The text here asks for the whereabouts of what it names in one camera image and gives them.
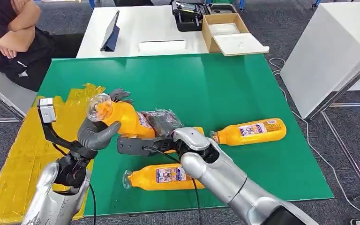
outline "tool case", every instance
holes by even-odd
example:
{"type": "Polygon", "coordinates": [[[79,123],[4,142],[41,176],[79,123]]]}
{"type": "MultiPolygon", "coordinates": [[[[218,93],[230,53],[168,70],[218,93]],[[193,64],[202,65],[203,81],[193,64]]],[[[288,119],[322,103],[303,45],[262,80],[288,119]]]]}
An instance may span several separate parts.
{"type": "Polygon", "coordinates": [[[237,13],[232,4],[172,2],[172,13],[181,32],[201,31],[204,15],[237,13]]]}

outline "black glove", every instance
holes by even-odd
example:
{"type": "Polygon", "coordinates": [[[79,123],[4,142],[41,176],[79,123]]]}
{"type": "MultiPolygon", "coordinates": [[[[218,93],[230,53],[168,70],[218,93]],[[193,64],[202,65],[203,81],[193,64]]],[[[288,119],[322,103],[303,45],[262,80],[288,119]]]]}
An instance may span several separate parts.
{"type": "MultiPolygon", "coordinates": [[[[111,100],[119,102],[123,98],[129,97],[130,92],[123,91],[123,89],[115,89],[110,93],[111,100]]],[[[133,100],[126,99],[124,102],[133,103],[133,100]]],[[[106,148],[111,141],[111,138],[117,134],[120,128],[120,122],[116,121],[110,126],[103,122],[92,122],[87,117],[83,121],[78,130],[78,141],[83,147],[93,150],[101,150],[106,148]]]]}

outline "clear bottle cap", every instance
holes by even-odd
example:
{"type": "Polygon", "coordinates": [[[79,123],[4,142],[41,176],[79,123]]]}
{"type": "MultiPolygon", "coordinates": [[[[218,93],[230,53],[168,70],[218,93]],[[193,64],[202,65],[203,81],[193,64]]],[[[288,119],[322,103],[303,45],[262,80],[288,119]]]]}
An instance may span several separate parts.
{"type": "Polygon", "coordinates": [[[216,143],[220,143],[220,139],[218,137],[218,133],[217,132],[214,132],[214,131],[211,131],[210,132],[210,138],[213,139],[214,141],[216,141],[216,143]]]}
{"type": "Polygon", "coordinates": [[[123,173],[122,185],[126,190],[132,187],[132,182],[130,182],[129,179],[129,177],[132,176],[132,173],[133,172],[131,170],[125,170],[125,172],[123,173]]]}
{"type": "Polygon", "coordinates": [[[112,113],[112,101],[105,93],[94,96],[88,106],[88,118],[93,122],[102,121],[112,113]]]}

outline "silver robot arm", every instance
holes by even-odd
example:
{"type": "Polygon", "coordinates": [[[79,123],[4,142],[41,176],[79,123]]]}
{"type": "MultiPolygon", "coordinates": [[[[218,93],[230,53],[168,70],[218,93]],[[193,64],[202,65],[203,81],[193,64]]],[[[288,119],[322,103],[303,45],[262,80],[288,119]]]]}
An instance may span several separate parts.
{"type": "Polygon", "coordinates": [[[176,129],[181,167],[248,225],[318,225],[290,202],[253,182],[212,139],[191,127],[176,129]]]}
{"type": "Polygon", "coordinates": [[[68,225],[82,206],[90,183],[90,172],[79,188],[53,191],[53,183],[59,173],[59,164],[49,163],[41,172],[37,189],[22,225],[68,225]]]}

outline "white desk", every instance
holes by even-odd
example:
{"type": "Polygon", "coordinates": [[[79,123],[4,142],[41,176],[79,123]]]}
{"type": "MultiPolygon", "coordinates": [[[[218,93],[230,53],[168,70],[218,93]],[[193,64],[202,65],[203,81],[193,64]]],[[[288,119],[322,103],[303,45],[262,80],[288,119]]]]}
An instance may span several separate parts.
{"type": "Polygon", "coordinates": [[[208,53],[200,31],[180,32],[172,15],[171,6],[100,7],[95,8],[86,29],[77,58],[106,58],[145,55],[171,55],[208,53]],[[120,28],[114,52],[101,52],[108,24],[120,11],[117,26],[120,28]],[[165,49],[157,52],[140,52],[142,41],[185,40],[186,50],[165,49]]]}
{"type": "MultiPolygon", "coordinates": [[[[360,70],[360,2],[321,3],[281,71],[307,117],[360,70]]],[[[360,80],[349,90],[360,90],[360,80]]]]}

